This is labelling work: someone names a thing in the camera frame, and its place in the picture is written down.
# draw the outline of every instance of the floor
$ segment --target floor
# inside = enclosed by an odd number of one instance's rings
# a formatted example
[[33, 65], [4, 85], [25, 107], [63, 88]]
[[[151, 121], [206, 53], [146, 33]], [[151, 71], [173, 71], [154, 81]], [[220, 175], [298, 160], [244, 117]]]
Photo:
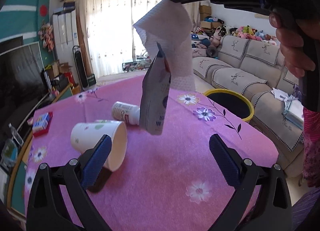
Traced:
[[[103, 76], [97, 80], [96, 85], [100, 86], [100, 85], [112, 84], [114, 82], [117, 82], [126, 78], [145, 75], [146, 72], [147, 72], [146, 70], [142, 70], [142, 71]], [[194, 75], [194, 78], [195, 78], [195, 85], [196, 85], [197, 92], [204, 93], [205, 91], [212, 89], [212, 85], [200, 79], [198, 76]], [[301, 179], [301, 175], [295, 178], [288, 178], [286, 180], [289, 188], [292, 205], [294, 205], [305, 193], [311, 190], [310, 188], [308, 188], [306, 182], [302, 182], [302, 185], [299, 186], [300, 179]]]

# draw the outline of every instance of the paper towel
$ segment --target paper towel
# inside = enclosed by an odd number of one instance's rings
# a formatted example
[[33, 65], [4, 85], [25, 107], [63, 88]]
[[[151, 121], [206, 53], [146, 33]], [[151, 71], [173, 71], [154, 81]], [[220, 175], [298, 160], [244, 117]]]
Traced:
[[154, 59], [161, 45], [171, 72], [171, 87], [195, 91], [193, 78], [190, 17], [181, 3], [162, 0], [133, 25]]

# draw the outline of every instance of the beige sofa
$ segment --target beige sofa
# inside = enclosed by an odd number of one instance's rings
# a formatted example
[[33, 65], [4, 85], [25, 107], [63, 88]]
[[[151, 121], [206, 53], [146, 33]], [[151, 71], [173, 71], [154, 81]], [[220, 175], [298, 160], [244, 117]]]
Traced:
[[195, 82], [202, 92], [225, 88], [243, 94], [255, 108], [250, 124], [273, 141], [279, 151], [278, 163], [288, 177], [302, 172], [302, 130], [283, 116], [284, 103], [275, 99], [272, 88], [293, 92], [298, 79], [284, 66], [279, 47], [225, 36], [219, 46], [219, 59], [193, 49]]

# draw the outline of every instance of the white cup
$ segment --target white cup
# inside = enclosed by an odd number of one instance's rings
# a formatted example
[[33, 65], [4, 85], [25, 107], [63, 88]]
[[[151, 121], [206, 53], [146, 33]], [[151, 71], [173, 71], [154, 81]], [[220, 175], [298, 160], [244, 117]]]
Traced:
[[121, 166], [127, 150], [127, 128], [124, 122], [78, 123], [71, 132], [71, 145], [83, 154], [93, 148], [104, 134], [110, 136], [112, 148], [103, 166], [113, 172]]

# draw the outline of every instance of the human hand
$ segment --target human hand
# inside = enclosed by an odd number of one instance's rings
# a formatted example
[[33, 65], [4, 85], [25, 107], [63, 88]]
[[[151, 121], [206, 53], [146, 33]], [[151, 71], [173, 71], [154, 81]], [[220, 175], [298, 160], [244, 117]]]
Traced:
[[[303, 39], [292, 30], [282, 27], [280, 17], [271, 13], [269, 21], [275, 27], [276, 37], [281, 42], [280, 51], [284, 55], [284, 63], [288, 70], [296, 77], [305, 75], [306, 70], [314, 71], [315, 63], [302, 51]], [[320, 40], [320, 21], [319, 20], [296, 20], [298, 26], [313, 39]]]

